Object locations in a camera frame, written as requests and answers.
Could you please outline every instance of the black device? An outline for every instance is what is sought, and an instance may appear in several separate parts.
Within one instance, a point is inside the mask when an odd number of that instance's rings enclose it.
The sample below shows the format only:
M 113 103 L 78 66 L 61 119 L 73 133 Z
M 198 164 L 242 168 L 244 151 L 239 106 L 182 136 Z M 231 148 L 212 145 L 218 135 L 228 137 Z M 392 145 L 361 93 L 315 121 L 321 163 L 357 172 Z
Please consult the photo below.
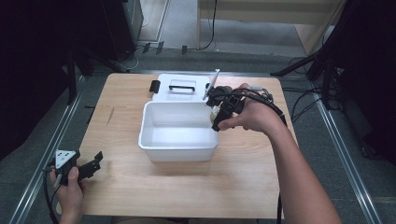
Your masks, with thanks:
M 79 151 L 72 150 L 56 150 L 55 157 L 51 160 L 48 166 L 43 170 L 44 178 L 44 194 L 46 196 L 47 206 L 49 207 L 49 216 L 52 219 L 52 223 L 58 224 L 58 219 L 56 218 L 53 210 L 52 210 L 52 199 L 56 193 L 56 191 L 61 187 L 61 185 L 68 185 L 68 174 L 70 170 L 77 166 L 77 159 L 79 158 Z M 92 161 L 85 163 L 82 166 L 78 167 L 78 182 L 84 178 L 90 178 L 93 174 L 100 170 L 100 161 L 103 159 L 102 151 L 100 151 Z M 55 174 L 57 176 L 57 180 L 54 187 L 54 193 L 52 195 L 52 199 L 50 200 L 48 186 L 47 186 L 47 174 L 55 169 Z
M 242 91 L 250 91 L 252 94 L 242 93 Z M 245 97 L 252 100 L 258 101 L 262 104 L 269 106 L 273 109 L 279 117 L 282 119 L 283 123 L 286 124 L 285 115 L 283 112 L 274 104 L 274 99 L 272 94 L 270 94 L 264 88 L 246 88 L 246 89 L 236 89 L 233 90 L 229 86 L 217 86 L 212 87 L 207 91 L 207 102 L 206 105 L 210 107 L 219 106 L 219 113 L 213 120 L 212 129 L 216 132 L 219 131 L 219 123 L 222 120 L 229 119 L 233 116 L 233 113 L 240 114 L 244 109 Z

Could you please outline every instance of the white box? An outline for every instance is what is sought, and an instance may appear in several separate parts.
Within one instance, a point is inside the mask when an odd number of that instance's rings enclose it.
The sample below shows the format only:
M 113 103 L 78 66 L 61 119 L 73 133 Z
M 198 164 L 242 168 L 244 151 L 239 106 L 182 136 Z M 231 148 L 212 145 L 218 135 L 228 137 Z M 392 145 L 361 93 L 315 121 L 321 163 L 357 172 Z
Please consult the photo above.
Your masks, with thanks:
M 205 102 L 150 101 L 143 111 L 139 146 L 151 161 L 209 161 L 218 144 Z

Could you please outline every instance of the right hand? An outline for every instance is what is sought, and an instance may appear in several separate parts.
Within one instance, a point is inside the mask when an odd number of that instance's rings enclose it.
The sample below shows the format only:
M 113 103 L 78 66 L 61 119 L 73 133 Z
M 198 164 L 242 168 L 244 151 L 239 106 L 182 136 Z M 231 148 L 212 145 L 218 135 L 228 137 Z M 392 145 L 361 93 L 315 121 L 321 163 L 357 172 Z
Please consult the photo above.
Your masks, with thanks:
M 244 83 L 238 89 L 246 87 L 248 87 L 248 84 Z M 244 110 L 240 115 L 219 123 L 219 128 L 222 131 L 236 126 L 242 126 L 245 130 L 253 130 L 266 135 L 271 135 L 278 129 L 286 128 L 273 109 L 247 97 L 245 98 Z

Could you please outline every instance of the metal rail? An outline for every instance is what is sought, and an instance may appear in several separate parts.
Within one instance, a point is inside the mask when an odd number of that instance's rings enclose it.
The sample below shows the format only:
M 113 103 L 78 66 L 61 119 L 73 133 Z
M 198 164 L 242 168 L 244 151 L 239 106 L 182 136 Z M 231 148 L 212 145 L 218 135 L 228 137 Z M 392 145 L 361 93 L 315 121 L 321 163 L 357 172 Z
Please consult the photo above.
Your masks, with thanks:
M 313 82 L 310 82 L 312 88 L 317 87 Z M 319 99 L 317 93 L 314 94 L 315 100 Z M 346 175 L 350 181 L 350 184 L 355 191 L 356 198 L 361 205 L 361 210 L 366 217 L 367 223 L 369 224 L 381 224 L 382 220 L 375 208 L 373 200 L 370 196 L 368 189 L 366 188 L 358 169 L 355 166 L 352 158 L 349 155 L 347 146 L 338 131 L 337 125 L 334 122 L 332 114 L 325 108 L 322 102 L 317 103 L 320 115 L 322 116 L 329 134 L 334 142 L 335 148 L 337 149 L 338 156 L 340 157 L 341 163 L 343 163 Z
M 74 113 L 78 107 L 79 100 L 81 98 L 82 90 L 85 87 L 85 78 L 80 77 L 78 80 L 78 94 L 71 105 L 68 105 L 64 114 L 59 122 L 54 134 L 52 135 L 47 149 L 45 150 L 41 161 L 35 168 L 35 172 L 26 186 L 23 194 L 20 198 L 17 208 L 9 221 L 10 224 L 24 223 L 30 208 L 32 207 L 35 197 L 41 188 L 43 183 L 43 172 L 42 169 L 50 162 L 53 158 L 56 148 L 60 145 L 70 120 L 73 118 Z

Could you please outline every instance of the black clip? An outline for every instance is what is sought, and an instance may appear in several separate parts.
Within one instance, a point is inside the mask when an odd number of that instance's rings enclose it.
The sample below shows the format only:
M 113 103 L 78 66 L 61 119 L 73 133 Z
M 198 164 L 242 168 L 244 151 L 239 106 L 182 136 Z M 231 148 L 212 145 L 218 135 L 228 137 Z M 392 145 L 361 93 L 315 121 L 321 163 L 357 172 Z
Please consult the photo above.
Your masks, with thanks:
M 149 91 L 150 92 L 154 92 L 154 93 L 158 93 L 158 91 L 160 90 L 160 86 L 161 86 L 161 81 L 152 80 L 151 81 L 151 86 L 149 87 Z

